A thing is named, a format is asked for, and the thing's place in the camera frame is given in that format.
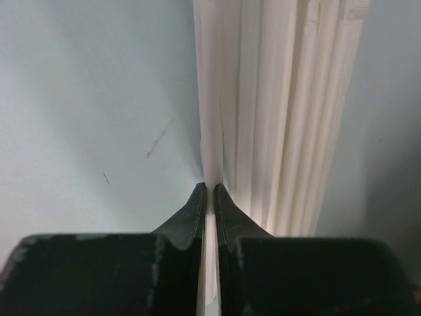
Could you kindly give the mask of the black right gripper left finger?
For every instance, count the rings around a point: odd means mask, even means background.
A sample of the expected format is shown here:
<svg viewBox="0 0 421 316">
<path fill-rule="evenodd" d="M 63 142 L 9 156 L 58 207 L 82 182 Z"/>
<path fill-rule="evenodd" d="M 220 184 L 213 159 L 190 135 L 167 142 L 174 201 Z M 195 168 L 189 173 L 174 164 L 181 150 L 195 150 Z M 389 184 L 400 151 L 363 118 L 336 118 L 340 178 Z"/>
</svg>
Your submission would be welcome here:
<svg viewBox="0 0 421 316">
<path fill-rule="evenodd" d="M 202 315 L 207 189 L 149 233 L 34 234 L 1 271 L 2 315 Z"/>
</svg>

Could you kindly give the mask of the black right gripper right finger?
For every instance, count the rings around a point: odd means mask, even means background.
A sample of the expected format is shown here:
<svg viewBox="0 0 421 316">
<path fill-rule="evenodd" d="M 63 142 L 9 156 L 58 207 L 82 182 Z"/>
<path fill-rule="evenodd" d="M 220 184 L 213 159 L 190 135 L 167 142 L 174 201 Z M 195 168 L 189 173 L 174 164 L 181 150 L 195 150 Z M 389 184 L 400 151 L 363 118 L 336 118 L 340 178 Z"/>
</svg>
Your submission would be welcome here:
<svg viewBox="0 0 421 316">
<path fill-rule="evenodd" d="M 275 237 L 214 190 L 221 315 L 419 315 L 385 243 Z"/>
</svg>

